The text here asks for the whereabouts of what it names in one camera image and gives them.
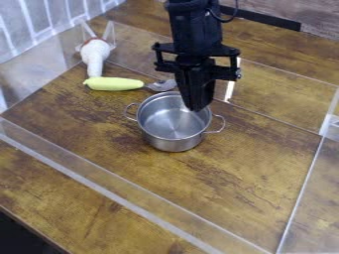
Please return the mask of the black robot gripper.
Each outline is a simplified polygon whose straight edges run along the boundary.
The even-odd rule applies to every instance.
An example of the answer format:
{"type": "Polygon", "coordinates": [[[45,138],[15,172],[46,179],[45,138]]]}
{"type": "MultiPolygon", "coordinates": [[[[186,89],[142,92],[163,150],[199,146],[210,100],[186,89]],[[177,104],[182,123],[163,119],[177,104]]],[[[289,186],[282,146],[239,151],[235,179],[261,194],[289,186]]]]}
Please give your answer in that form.
{"type": "Polygon", "coordinates": [[[241,50],[223,45],[223,23],[219,0],[166,0],[173,43],[155,43],[155,69],[175,73],[179,91],[187,108],[201,111],[213,100],[215,79],[238,80],[242,70],[238,65],[241,50]],[[195,98],[197,67],[203,70],[198,77],[195,98]]]}

